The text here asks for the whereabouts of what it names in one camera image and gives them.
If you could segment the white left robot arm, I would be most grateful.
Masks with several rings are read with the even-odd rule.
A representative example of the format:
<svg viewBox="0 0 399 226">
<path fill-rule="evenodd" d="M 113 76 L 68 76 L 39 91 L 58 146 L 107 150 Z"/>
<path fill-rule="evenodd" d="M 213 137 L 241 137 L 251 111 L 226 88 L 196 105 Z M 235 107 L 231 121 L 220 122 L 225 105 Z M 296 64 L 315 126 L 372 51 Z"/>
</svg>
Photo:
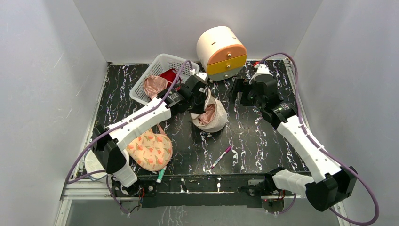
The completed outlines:
<svg viewBox="0 0 399 226">
<path fill-rule="evenodd" d="M 162 90 L 127 118 L 108 127 L 96 126 L 89 148 L 105 172 L 120 181 L 122 190 L 129 196 L 135 196 L 140 192 L 141 184 L 122 151 L 145 131 L 178 113 L 204 113 L 209 94 L 207 74 L 191 75 L 185 83 L 172 84 Z"/>
</svg>

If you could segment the white mesh laundry bag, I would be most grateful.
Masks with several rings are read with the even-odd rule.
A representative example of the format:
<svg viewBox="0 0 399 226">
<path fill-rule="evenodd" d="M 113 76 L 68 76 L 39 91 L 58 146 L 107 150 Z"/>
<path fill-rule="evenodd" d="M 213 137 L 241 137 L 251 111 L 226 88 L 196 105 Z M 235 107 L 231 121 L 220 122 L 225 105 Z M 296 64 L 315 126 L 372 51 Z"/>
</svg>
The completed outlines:
<svg viewBox="0 0 399 226">
<path fill-rule="evenodd" d="M 200 125 L 198 122 L 198 118 L 201 114 L 190 114 L 192 123 L 199 128 L 200 130 L 208 133 L 214 133 L 220 131 L 227 123 L 228 115 L 225 107 L 222 102 L 215 98 L 212 94 L 209 94 L 207 100 L 205 102 L 205 107 L 208 104 L 216 105 L 216 113 L 214 119 L 208 125 Z"/>
</svg>

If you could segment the pink satin bra from bag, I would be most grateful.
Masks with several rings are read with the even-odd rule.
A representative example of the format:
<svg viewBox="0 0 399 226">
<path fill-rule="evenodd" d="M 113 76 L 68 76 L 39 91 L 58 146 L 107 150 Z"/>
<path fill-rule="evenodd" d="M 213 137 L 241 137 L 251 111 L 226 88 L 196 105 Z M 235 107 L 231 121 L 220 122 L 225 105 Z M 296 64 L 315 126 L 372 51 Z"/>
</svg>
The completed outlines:
<svg viewBox="0 0 399 226">
<path fill-rule="evenodd" d="M 215 117 L 216 113 L 216 105 L 215 104 L 208 104 L 205 112 L 201 114 L 198 118 L 198 122 L 200 125 L 208 125 Z"/>
</svg>

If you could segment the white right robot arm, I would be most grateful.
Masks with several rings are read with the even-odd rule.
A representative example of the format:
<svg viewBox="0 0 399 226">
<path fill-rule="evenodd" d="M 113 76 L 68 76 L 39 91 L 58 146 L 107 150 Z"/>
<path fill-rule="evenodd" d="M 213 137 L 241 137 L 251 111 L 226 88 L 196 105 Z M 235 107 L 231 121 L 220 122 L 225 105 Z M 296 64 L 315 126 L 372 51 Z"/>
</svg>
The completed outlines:
<svg viewBox="0 0 399 226">
<path fill-rule="evenodd" d="M 325 211 L 352 195 L 356 184 L 353 167 L 341 164 L 321 152 L 309 139 L 310 132 L 302 130 L 297 108 L 280 97 L 277 80 L 270 74 L 261 74 L 252 80 L 236 79 L 230 90 L 233 103 L 241 93 L 240 104 L 255 106 L 262 117 L 279 132 L 300 155 L 310 170 L 310 175 L 293 173 L 278 167 L 265 174 L 265 179 L 249 190 L 256 195 L 277 195 L 286 190 L 307 198 L 318 211 Z"/>
</svg>

